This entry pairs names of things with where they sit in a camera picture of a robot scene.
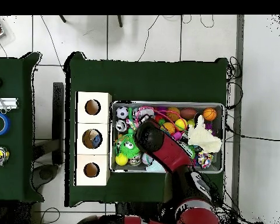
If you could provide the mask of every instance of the dark green tablecloth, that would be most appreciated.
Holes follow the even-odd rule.
[[[19,108],[6,114],[10,130],[0,136],[0,146],[8,148],[10,157],[0,166],[0,200],[41,201],[42,197],[30,185],[33,160],[33,67],[39,53],[29,53],[22,58],[0,58],[1,98],[18,98]]]
[[[107,185],[74,186],[75,92],[108,92],[112,100],[210,102],[226,105],[224,58],[216,62],[123,62],[85,60],[73,52],[66,63],[66,160],[65,200],[160,202],[164,174],[111,173]],[[222,196],[223,173],[208,175]]]

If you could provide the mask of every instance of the football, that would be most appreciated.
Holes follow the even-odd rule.
[[[116,109],[116,116],[122,120],[128,117],[128,109],[126,107],[119,107]]]

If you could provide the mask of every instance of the green toy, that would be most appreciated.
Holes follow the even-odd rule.
[[[123,153],[127,158],[131,159],[140,152],[140,149],[135,144],[132,134],[124,135],[124,139],[120,145],[120,153]]]

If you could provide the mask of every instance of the ball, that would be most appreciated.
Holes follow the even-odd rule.
[[[179,118],[177,121],[175,121],[175,124],[180,127],[176,127],[178,131],[183,131],[184,129],[187,129],[187,120],[183,118]]]
[[[174,140],[178,141],[178,140],[181,139],[181,133],[179,131],[177,131],[173,134],[172,137],[173,137]]]
[[[209,107],[203,111],[203,117],[205,120],[213,121],[217,116],[217,112],[215,109]]]
[[[156,115],[155,116],[155,120],[159,123],[159,125],[162,126],[162,124],[164,124],[166,121],[164,120],[162,115]]]
[[[194,118],[195,114],[197,114],[197,111],[192,107],[187,107],[180,111],[180,116],[186,120]]]
[[[168,111],[173,111],[177,114],[174,114],[174,113],[166,113],[167,117],[169,117],[173,122],[175,122],[176,120],[178,120],[180,117],[180,110],[177,108],[177,107],[169,107],[168,108]]]
[[[119,107],[116,109],[116,116],[117,118],[124,120],[126,117],[128,117],[128,109],[126,107]]]
[[[151,156],[149,156],[148,154],[144,153],[142,155],[142,162],[145,164],[145,165],[151,165],[152,162],[153,162],[153,158]]]
[[[115,161],[116,161],[116,164],[118,164],[119,166],[124,166],[128,163],[128,158],[123,153],[119,153],[115,157]]]
[[[189,125],[192,125],[192,127],[194,128],[195,127],[195,122],[194,122],[194,119],[191,119],[191,120],[188,120],[187,124]]]
[[[175,126],[172,123],[166,122],[164,123],[161,128],[161,130],[167,131],[170,135],[173,135],[175,133]]]

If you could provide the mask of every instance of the tennis ball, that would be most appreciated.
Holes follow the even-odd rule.
[[[217,112],[215,109],[209,107],[203,111],[203,117],[205,120],[213,121],[217,116]]]
[[[194,119],[192,118],[191,120],[188,120],[187,124],[189,125],[192,125],[192,127],[194,128],[195,127],[195,122],[194,122]]]
[[[180,127],[176,127],[178,131],[183,131],[184,129],[187,129],[187,120],[183,118],[179,118],[177,121],[175,121],[175,124]]]
[[[119,153],[115,157],[115,161],[119,166],[124,166],[128,163],[128,158],[123,153]]]
[[[172,123],[166,122],[164,123],[161,128],[161,130],[167,131],[170,135],[173,135],[175,133],[175,126]]]
[[[173,111],[177,114],[174,114],[174,113],[166,113],[167,117],[169,117],[173,122],[175,122],[176,120],[178,120],[180,117],[180,110],[177,108],[177,107],[169,107],[168,108],[168,111]]]

